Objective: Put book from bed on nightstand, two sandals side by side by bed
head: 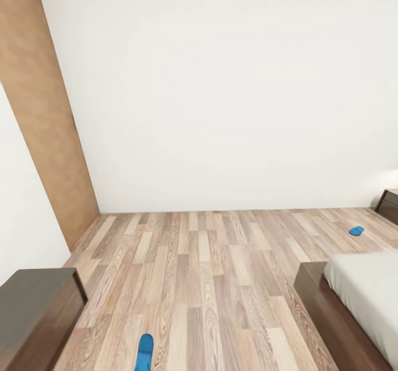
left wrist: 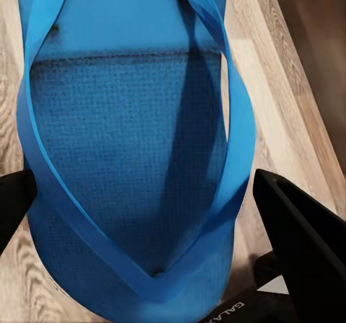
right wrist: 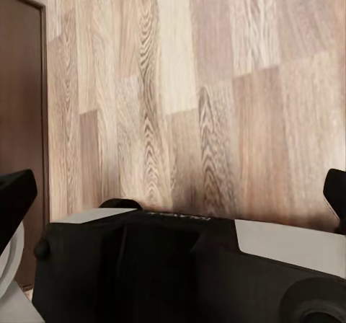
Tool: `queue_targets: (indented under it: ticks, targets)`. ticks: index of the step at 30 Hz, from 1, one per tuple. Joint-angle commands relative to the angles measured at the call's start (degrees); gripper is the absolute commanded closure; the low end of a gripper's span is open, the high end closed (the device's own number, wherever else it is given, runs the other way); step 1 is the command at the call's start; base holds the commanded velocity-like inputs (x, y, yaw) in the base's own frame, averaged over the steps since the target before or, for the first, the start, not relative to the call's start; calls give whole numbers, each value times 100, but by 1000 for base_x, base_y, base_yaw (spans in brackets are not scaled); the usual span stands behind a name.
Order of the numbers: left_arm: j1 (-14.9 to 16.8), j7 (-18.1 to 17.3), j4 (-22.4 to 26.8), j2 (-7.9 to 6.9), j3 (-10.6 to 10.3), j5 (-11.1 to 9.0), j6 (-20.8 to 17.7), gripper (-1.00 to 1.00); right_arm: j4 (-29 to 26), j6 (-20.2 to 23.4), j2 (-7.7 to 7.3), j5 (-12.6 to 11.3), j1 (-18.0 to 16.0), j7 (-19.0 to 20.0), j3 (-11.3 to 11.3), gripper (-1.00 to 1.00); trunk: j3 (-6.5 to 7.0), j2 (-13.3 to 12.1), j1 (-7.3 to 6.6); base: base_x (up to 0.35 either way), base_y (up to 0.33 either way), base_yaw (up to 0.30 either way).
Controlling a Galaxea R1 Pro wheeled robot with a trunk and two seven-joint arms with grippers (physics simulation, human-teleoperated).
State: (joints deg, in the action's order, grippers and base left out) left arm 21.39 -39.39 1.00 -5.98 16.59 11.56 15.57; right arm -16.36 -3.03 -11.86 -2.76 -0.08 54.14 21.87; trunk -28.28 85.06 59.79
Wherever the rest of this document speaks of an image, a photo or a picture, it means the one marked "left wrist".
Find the sandal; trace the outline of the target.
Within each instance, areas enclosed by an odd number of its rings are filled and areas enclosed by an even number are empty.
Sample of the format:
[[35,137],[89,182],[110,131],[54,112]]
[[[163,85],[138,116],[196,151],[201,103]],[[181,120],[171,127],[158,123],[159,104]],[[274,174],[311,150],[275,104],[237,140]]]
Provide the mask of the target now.
[[226,0],[18,2],[17,130],[43,265],[113,323],[202,321],[226,290],[255,148]]

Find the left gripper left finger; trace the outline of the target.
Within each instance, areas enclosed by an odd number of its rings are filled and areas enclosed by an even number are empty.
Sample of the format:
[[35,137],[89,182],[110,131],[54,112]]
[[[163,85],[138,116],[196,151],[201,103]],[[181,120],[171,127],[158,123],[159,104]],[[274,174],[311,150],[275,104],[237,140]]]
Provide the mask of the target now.
[[0,255],[37,196],[30,169],[0,177]]

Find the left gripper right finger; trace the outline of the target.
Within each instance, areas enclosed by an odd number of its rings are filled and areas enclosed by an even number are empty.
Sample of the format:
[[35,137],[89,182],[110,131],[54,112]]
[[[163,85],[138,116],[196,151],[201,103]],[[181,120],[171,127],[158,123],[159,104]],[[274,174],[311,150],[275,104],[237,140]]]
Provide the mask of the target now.
[[300,323],[346,323],[346,221],[267,170],[252,193]]

